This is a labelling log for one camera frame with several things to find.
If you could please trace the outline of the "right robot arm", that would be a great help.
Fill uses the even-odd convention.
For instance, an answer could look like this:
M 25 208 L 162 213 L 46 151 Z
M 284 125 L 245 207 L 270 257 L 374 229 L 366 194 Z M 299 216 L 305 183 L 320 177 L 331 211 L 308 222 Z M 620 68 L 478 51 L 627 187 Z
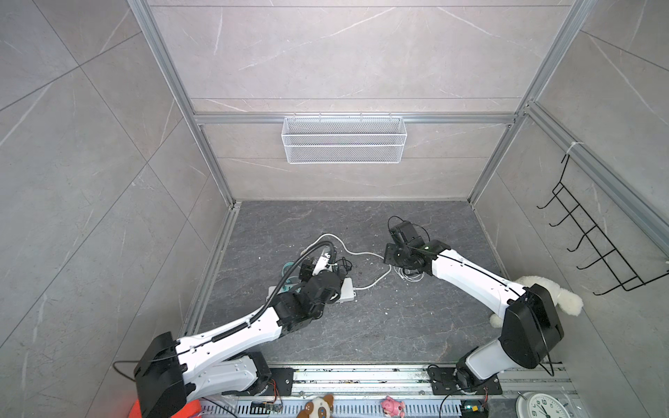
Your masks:
M 498 373 L 514 367 L 534 369 L 550 360 L 564 329 L 549 290 L 506 280 L 468 261 L 440 240 L 426 241 L 416 225 L 400 219 L 388 225 L 393 240 L 384 262 L 394 268 L 425 273 L 459 288 L 502 321 L 498 339 L 472 349 L 456 364 L 456 388 L 474 393 Z

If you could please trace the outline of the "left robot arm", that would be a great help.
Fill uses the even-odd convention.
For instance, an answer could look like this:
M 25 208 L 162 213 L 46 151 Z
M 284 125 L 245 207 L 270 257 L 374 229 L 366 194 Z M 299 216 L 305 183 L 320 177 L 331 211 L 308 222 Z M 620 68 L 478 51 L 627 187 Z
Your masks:
M 261 393 L 271 371 L 255 347 L 303 329 L 340 299 L 344 276 L 329 266 L 335 257 L 331 241 L 317 242 L 249 315 L 202 334 L 155 337 L 129 377 L 139 415 L 172 417 L 207 396 Z

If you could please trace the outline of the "white multicolour power strip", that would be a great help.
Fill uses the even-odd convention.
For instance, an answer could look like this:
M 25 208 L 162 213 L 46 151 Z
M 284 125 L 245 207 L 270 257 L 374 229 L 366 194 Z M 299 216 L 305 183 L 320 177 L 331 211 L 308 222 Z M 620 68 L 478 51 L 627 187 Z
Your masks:
M 293 288 L 299 287 L 296 283 L 289 283 L 282 287 L 282 293 L 285 293 Z M 341 287 L 341 292 L 339 299 L 336 303 L 345 303 L 348 301 L 353 301 L 355 299 L 355 290 L 353 286 L 353 280 L 350 277 L 346 277 L 343 280 L 343 286 Z

